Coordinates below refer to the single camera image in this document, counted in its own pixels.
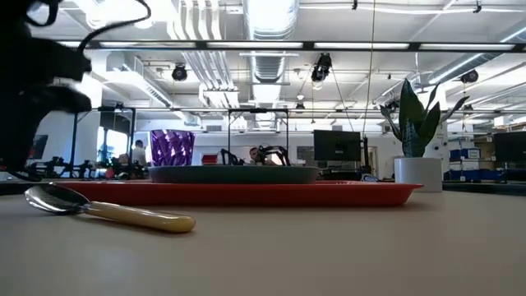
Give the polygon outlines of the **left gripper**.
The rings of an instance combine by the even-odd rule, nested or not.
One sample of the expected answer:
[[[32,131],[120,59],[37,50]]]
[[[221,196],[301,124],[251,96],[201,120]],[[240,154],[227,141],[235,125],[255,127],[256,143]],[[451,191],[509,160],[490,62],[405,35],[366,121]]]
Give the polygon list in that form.
[[[81,81],[92,69],[81,52],[30,35],[25,24],[0,24],[0,123],[27,117],[37,122],[50,111],[92,109],[90,98],[53,81]],[[20,171],[33,147],[38,123],[0,127],[0,169]]]

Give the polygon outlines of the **metal spoon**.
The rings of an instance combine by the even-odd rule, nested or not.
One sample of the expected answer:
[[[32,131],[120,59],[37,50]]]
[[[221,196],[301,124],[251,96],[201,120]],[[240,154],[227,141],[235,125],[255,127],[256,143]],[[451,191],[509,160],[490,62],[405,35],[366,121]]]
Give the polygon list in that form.
[[[54,183],[34,185],[25,190],[26,201],[36,209],[55,215],[93,215],[122,224],[156,229],[168,233],[184,234],[196,227],[189,215],[174,215],[113,203],[90,201],[67,187]]]

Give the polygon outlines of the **purple faceted plastic cup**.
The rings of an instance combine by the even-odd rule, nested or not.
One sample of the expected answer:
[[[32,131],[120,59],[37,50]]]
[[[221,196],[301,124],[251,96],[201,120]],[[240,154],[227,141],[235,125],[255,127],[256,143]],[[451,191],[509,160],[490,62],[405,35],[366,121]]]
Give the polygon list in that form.
[[[181,130],[153,130],[150,132],[151,163],[154,167],[190,166],[195,134]]]

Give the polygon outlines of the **green round plate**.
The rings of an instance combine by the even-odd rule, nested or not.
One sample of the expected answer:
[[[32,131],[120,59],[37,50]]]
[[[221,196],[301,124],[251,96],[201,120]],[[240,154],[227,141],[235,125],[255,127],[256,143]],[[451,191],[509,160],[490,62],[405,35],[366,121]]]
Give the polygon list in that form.
[[[149,168],[153,183],[179,184],[310,184],[320,170],[295,166],[164,166]]]

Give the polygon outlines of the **red plastic tray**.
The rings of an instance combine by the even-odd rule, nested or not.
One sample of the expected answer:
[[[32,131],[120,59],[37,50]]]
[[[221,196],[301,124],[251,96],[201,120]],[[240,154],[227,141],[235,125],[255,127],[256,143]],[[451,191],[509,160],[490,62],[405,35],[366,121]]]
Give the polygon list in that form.
[[[126,206],[401,206],[421,184],[319,181],[311,184],[60,182],[91,201]]]

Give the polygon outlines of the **blue-screen monitor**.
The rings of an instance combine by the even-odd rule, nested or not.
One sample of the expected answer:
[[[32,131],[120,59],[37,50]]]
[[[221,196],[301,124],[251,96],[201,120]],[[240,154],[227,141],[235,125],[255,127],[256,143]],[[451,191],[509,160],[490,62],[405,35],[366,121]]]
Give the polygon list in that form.
[[[30,149],[30,160],[41,160],[44,155],[45,146],[48,141],[48,135],[35,135],[33,145]]]

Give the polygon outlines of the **black background robot rig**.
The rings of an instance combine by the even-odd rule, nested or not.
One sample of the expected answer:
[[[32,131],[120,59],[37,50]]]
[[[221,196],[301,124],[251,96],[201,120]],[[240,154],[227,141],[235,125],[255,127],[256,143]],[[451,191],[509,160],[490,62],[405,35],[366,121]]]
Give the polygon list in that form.
[[[130,160],[128,154],[121,154],[100,163],[100,167],[106,169],[104,176],[114,179],[147,179],[148,169],[138,160]]]
[[[90,178],[96,170],[95,163],[90,160],[81,164],[71,164],[58,156],[54,156],[50,161],[32,162],[27,169],[41,178]]]

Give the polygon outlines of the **person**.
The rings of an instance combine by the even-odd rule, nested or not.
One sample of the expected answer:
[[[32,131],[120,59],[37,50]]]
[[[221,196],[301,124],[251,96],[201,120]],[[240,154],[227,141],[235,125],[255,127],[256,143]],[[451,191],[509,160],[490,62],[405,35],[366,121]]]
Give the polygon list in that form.
[[[258,165],[258,164],[262,164],[262,165],[272,165],[273,162],[271,160],[268,160],[265,156],[262,156],[259,149],[257,147],[252,147],[250,150],[249,150],[249,155],[250,155],[250,164],[253,164],[253,165]]]
[[[133,164],[138,164],[142,167],[147,165],[145,157],[145,147],[142,140],[136,140],[134,148],[131,151],[131,162]]]

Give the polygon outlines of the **black computer monitor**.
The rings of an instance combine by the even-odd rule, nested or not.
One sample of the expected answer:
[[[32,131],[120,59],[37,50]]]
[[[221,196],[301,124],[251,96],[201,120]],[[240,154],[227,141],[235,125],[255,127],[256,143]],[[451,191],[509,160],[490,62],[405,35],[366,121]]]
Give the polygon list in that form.
[[[496,162],[504,165],[505,181],[526,182],[526,131],[493,136]]]
[[[314,159],[320,161],[360,161],[359,132],[315,130]]]

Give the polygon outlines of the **green snake plant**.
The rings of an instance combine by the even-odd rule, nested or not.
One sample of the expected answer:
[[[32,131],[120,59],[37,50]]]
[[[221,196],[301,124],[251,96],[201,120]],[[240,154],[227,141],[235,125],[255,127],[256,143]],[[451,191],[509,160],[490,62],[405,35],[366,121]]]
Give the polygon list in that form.
[[[394,136],[402,143],[404,156],[422,158],[438,126],[449,119],[468,99],[468,96],[464,96],[452,109],[442,115],[439,103],[435,103],[432,108],[431,103],[424,107],[409,80],[405,79],[399,96],[399,123],[394,123],[387,107],[381,105],[380,111]]]

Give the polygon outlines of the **white plant pot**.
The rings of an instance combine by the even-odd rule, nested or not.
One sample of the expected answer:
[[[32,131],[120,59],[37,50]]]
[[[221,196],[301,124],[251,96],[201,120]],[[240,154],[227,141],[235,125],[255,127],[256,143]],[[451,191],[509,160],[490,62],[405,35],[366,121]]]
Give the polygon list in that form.
[[[420,184],[420,192],[442,192],[441,161],[436,158],[397,158],[394,180],[397,183]]]

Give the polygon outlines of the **blue bin with white label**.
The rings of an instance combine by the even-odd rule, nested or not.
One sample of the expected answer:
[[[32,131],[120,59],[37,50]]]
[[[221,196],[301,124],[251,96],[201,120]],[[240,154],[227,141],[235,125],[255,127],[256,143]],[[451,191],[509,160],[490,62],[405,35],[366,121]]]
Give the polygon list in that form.
[[[481,150],[479,148],[463,148],[450,151],[451,161],[479,160],[480,158]]]

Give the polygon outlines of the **blue storage bin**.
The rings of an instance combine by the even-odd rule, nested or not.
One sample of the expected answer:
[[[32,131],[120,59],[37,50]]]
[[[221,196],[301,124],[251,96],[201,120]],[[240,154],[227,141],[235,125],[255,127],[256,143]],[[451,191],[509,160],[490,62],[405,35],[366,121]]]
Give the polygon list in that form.
[[[501,177],[499,171],[490,169],[450,170],[446,174],[449,175],[449,180],[464,180],[465,182],[497,180]]]

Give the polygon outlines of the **black metal frame stand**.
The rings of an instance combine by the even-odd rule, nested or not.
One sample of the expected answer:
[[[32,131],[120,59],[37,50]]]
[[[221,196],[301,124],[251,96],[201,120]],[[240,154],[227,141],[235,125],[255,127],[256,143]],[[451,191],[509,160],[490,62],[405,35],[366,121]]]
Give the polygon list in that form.
[[[136,114],[137,114],[137,108],[135,107],[127,107],[123,104],[118,104],[116,107],[109,107],[109,106],[101,106],[97,108],[92,108],[88,111],[84,111],[84,114],[87,115],[89,113],[113,113],[116,114],[118,112],[131,112],[131,123],[129,127],[129,135],[128,135],[128,147],[127,147],[127,154],[128,154],[128,169],[131,169],[132,166],[132,149],[134,145],[134,132],[136,127]],[[77,128],[79,123],[79,113],[74,113],[74,120],[73,120],[73,128],[72,128],[72,143],[71,143],[71,156],[70,156],[70,166],[73,168],[75,165],[75,156],[76,156],[76,139],[77,139]]]
[[[286,127],[286,145],[283,146],[285,149],[288,150],[289,148],[289,119],[290,119],[290,110],[289,109],[268,109],[268,108],[238,108],[238,109],[227,109],[227,136],[228,136],[228,144],[227,144],[227,150],[231,150],[231,135],[232,135],[232,114],[237,113],[238,115],[243,115],[244,113],[251,113],[251,114],[263,114],[263,113],[283,113],[285,115],[285,120],[281,120],[281,122]]]

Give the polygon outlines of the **silver ceiling air duct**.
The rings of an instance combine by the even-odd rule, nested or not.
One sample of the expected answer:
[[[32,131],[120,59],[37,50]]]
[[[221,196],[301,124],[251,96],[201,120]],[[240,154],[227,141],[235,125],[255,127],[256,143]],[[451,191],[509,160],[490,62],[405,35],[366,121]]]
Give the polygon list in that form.
[[[242,0],[246,37],[249,40],[281,41],[293,36],[299,0]],[[251,95],[256,106],[273,109],[279,102],[288,57],[285,52],[251,51]]]

